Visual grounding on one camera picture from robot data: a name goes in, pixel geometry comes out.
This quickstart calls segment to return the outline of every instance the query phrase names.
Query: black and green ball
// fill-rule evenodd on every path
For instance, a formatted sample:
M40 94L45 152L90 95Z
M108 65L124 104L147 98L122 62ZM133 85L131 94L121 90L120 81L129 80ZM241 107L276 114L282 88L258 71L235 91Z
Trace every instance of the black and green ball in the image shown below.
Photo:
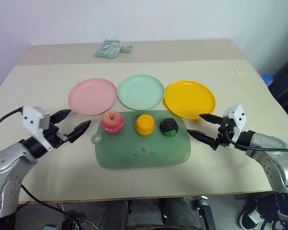
M173 137L178 133L178 125L174 118L164 119L159 126L164 136Z

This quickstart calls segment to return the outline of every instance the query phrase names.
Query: tabletop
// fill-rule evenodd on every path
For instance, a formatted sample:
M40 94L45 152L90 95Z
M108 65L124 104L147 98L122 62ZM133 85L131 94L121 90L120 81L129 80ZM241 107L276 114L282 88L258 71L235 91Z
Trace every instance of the tabletop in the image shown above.
M22 105L42 106L51 113L69 108L74 85L88 78L108 79L118 86L128 76L148 74L166 88L179 80L197 81L216 98L215 115L241 104L247 116L245 130L283 139L288 143L288 116L269 92L260 75L230 40L127 43L131 54L115 59L93 56L100 44L30 47L0 87L0 117ZM153 110L166 110L162 101ZM131 111L119 100L112 110ZM91 119L86 133L46 154L23 184L44 201L94 201L136 197L174 197L270 191L261 166L243 151L208 145L191 138L191 155L179 165L113 170L96 160L91 136L102 115L75 112L59 124L69 133ZM184 119L187 128L216 137L217 125ZM20 115L0 124L0 150L28 138ZM20 202L30 200L22 191Z

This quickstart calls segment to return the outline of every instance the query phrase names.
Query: toy fruit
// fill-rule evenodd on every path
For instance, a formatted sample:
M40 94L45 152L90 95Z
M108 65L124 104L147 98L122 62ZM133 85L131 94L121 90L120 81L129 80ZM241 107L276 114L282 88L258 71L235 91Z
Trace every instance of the toy fruit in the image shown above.
M136 119L135 130L138 134L148 136L155 130L155 121L151 115L143 114Z
M123 129L125 119L119 112L110 111L102 116L101 124L106 132L114 134Z
M163 135L167 137L173 137L178 133L178 125L173 118L164 119L159 128Z

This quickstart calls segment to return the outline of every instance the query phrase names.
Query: cutting board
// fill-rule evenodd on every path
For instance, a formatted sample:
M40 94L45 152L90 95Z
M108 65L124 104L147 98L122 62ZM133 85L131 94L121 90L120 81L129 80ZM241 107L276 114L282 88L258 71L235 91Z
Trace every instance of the cutting board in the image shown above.
M190 137L184 121L168 110L122 112L125 125L121 132L110 134L102 129L92 136L99 164L109 169L132 169L181 164L191 152ZM156 124L154 132L142 136L135 131L136 119L142 114L151 115ZM174 118L178 133L164 136L159 125L165 118Z

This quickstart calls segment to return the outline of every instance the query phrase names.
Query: black sneaker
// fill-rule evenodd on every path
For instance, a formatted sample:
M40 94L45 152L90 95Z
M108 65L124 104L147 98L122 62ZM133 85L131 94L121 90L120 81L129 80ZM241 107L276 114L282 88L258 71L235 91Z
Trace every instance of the black sneaker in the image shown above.
M238 222L240 228L244 230L252 230L256 228L258 224L264 222L264 218L258 212L257 206L255 206L242 212L238 218Z

